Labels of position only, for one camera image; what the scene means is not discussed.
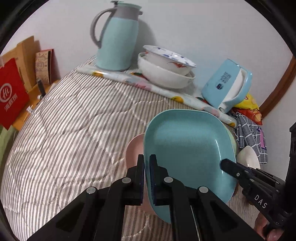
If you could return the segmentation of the person's right hand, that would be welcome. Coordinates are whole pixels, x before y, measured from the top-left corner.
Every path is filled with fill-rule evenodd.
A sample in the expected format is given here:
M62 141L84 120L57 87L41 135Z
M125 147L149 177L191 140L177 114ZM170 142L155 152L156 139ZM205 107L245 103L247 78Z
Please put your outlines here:
M263 216L262 213L259 213L254 225L254 230L264 239L267 241L270 240L285 240L287 235L282 228L273 228L269 230L270 223L268 220Z

